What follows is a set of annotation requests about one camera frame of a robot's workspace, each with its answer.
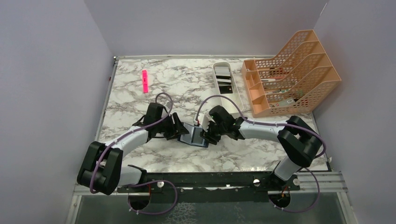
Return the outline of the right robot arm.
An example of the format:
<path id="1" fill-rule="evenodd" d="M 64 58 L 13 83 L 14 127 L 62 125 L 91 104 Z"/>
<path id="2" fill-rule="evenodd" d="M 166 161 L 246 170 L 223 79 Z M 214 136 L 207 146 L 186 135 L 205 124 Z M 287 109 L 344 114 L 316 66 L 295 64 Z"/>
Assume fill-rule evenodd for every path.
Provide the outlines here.
<path id="1" fill-rule="evenodd" d="M 325 143 L 300 117 L 291 116 L 281 122 L 259 122 L 241 115 L 234 118 L 224 107 L 218 105 L 209 112 L 209 120 L 197 115 L 194 125 L 203 128 L 201 137 L 217 144 L 222 136 L 233 140 L 259 139 L 280 143 L 287 156 L 277 164 L 270 176 L 272 188 L 281 190 L 295 172 L 308 168 L 319 157 Z"/>

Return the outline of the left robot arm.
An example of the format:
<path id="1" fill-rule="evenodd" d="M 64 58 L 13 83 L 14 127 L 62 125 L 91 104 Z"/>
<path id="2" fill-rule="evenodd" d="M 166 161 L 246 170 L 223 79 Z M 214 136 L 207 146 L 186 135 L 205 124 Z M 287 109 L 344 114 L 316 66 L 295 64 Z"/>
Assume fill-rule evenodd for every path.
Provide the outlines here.
<path id="1" fill-rule="evenodd" d="M 129 185 L 134 191 L 146 188 L 147 171 L 134 165 L 122 166 L 125 155 L 146 144 L 157 134 L 166 140 L 189 134 L 177 113 L 168 114 L 165 106 L 150 103 L 145 115 L 135 122 L 126 133 L 114 140 L 92 142 L 80 167 L 77 183 L 91 192 L 112 194 L 117 187 Z"/>

